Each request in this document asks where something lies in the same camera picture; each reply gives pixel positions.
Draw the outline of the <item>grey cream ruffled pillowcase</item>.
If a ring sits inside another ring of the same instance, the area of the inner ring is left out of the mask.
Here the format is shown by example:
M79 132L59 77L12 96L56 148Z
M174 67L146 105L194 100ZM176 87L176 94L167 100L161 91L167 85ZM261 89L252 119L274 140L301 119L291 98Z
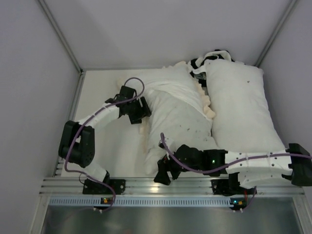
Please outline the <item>grey cream ruffled pillowcase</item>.
M134 79L121 78L117 86L127 85L138 92L145 87L143 96L146 98L153 91L166 92L200 111L207 119L213 121L213 111L210 109L209 98L199 83L188 72L184 63L169 66L162 69L144 70L134 75ZM147 135L149 133L149 118L141 125L140 132L143 135L143 151L146 154Z

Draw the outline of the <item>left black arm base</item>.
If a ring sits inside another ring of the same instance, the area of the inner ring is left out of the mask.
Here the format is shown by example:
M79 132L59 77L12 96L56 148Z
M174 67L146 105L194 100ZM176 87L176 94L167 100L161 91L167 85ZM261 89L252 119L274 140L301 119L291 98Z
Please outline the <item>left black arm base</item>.
M125 179L111 179L108 184L116 193L121 195L125 191L126 180ZM84 195L112 195L113 192L106 186L97 182L86 179L82 193Z

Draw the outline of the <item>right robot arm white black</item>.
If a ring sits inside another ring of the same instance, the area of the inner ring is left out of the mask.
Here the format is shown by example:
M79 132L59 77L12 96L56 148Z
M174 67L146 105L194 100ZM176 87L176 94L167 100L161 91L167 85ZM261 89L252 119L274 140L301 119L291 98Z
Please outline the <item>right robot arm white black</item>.
M312 157L301 145L290 143L285 150L268 153L237 153L221 149L198 150L185 144L172 152L167 145L165 156L157 162L154 182L170 185L182 172L205 176L228 176L229 187L252 189L260 185L288 180L292 185L312 184Z

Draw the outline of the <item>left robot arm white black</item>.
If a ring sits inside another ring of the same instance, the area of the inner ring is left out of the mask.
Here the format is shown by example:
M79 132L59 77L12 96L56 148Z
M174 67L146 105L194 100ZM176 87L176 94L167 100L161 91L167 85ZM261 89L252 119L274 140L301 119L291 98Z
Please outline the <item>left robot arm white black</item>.
M114 98L107 99L94 113L79 120L65 123L58 155L64 159L64 170L80 173L97 183L106 183L109 172L96 162L96 131L107 124L128 116L132 125L140 124L149 117L151 111L143 96L145 87L138 93L136 89L122 85Z

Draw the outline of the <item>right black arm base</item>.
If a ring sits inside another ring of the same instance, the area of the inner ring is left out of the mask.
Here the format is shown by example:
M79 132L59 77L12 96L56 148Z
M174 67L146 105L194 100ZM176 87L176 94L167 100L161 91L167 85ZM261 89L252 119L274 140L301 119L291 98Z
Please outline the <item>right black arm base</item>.
M211 181L214 195L233 196L233 195L252 195L255 188L246 189L240 186L238 181L239 173L230 174L227 179L215 179Z

